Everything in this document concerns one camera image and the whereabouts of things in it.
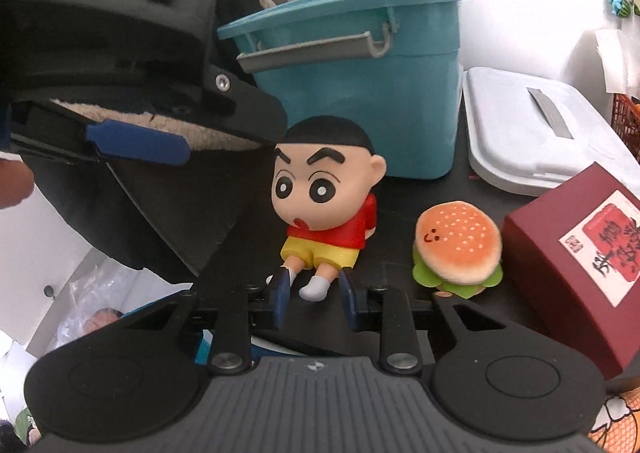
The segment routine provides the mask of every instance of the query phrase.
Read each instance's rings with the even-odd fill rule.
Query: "crayon shin-chan figurine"
[[[385,173],[385,159],[347,119],[308,118],[289,128],[277,145],[271,201],[289,224],[280,255],[290,284],[303,269],[316,270],[300,297],[323,300],[339,271],[354,266],[376,230],[370,190]]]

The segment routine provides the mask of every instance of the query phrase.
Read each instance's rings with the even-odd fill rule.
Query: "box label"
[[[617,307],[640,276],[640,210],[620,191],[559,242]]]

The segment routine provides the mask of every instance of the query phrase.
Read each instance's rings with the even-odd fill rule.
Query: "orange basket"
[[[614,94],[611,128],[640,162],[640,106],[625,94]]]

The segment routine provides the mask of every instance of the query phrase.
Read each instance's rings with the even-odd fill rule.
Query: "ear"
[[[380,182],[386,173],[386,160],[382,156],[371,156],[371,169],[373,177],[371,179],[371,187]]]

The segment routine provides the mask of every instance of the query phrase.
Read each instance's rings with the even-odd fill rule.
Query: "person's hand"
[[[20,204],[33,188],[33,172],[25,163],[0,159],[0,209]]]

